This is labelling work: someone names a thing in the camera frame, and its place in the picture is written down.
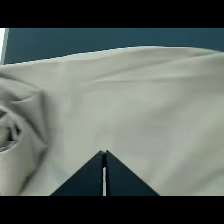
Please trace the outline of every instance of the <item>beige fabric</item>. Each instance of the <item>beige fabric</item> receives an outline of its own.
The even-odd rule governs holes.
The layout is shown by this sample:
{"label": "beige fabric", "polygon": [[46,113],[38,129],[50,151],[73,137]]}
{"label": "beige fabric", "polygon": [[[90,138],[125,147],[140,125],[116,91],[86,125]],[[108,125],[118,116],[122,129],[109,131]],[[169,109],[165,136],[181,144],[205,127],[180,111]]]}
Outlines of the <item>beige fabric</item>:
{"label": "beige fabric", "polygon": [[99,150],[161,195],[224,195],[223,53],[125,48],[0,73],[2,195],[19,194],[46,143],[21,195],[50,195]]}

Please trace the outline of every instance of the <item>fabric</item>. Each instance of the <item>fabric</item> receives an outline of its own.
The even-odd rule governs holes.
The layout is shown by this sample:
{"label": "fabric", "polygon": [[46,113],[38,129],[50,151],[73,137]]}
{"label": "fabric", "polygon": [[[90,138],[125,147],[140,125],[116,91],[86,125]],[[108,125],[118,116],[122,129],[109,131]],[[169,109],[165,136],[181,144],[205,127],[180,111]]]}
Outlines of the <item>fabric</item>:
{"label": "fabric", "polygon": [[223,73],[164,47],[0,66],[1,195],[50,195],[100,150],[160,195],[224,195]]}

